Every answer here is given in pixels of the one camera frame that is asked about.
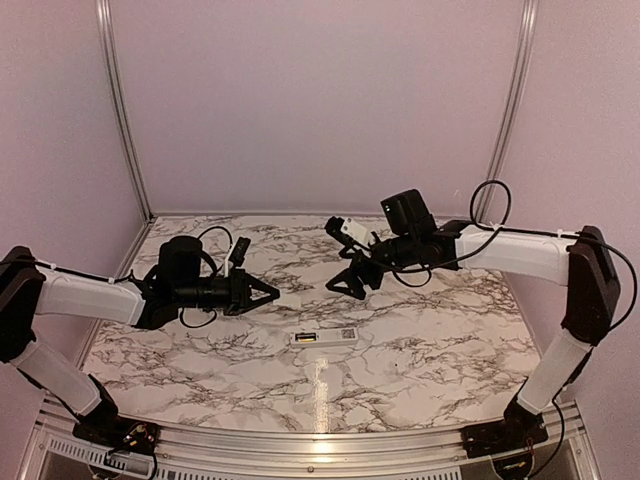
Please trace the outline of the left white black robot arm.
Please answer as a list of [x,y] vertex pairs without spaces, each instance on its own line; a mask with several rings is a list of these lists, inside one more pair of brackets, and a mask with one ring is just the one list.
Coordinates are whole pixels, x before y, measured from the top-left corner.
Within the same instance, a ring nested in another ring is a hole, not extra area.
[[158,262],[141,279],[103,278],[38,261],[24,246],[1,262],[1,360],[61,400],[106,445],[125,438],[126,423],[99,381],[73,366],[37,338],[37,316],[96,318],[141,330],[158,330],[186,309],[247,313],[277,300],[280,292],[241,265],[250,244],[232,244],[222,272],[204,276],[216,264],[200,239],[176,236],[163,243]]

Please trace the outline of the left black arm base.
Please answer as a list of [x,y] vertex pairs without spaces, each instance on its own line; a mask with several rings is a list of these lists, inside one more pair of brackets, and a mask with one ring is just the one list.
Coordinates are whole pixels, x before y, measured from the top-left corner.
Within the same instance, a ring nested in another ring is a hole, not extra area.
[[155,453],[160,427],[153,422],[116,415],[113,418],[83,419],[73,428],[73,436],[109,448],[111,454]]

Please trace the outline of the white remote control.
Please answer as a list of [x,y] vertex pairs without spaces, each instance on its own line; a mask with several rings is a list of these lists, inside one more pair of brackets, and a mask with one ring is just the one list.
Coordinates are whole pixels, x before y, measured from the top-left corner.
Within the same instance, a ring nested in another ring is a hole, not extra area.
[[[299,343],[295,341],[295,335],[302,332],[315,332],[317,341]],[[290,335],[290,345],[294,348],[311,348],[311,347],[341,347],[351,346],[359,340],[358,332],[355,328],[329,328],[319,330],[309,330],[295,332]]]

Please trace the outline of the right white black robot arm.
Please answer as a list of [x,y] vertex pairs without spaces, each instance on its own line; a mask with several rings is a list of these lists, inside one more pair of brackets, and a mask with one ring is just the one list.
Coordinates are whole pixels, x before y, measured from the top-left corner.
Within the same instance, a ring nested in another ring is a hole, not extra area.
[[534,431],[534,418],[572,383],[592,350],[616,327],[621,285],[601,231],[543,232],[489,226],[470,218],[437,224],[421,193],[407,190],[382,201],[393,234],[380,239],[350,218],[333,216],[325,231],[338,241],[349,266],[329,280],[328,290],[364,299],[385,274],[432,273],[436,269],[484,269],[551,281],[567,289],[561,330],[505,410],[495,438],[515,448]]

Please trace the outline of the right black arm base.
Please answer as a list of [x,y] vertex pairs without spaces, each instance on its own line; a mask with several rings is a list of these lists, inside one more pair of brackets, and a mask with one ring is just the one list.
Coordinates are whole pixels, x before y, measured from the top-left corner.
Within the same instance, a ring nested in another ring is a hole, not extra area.
[[521,406],[518,394],[512,397],[500,420],[461,429],[462,445],[469,458],[528,448],[549,439],[542,414],[533,414]]

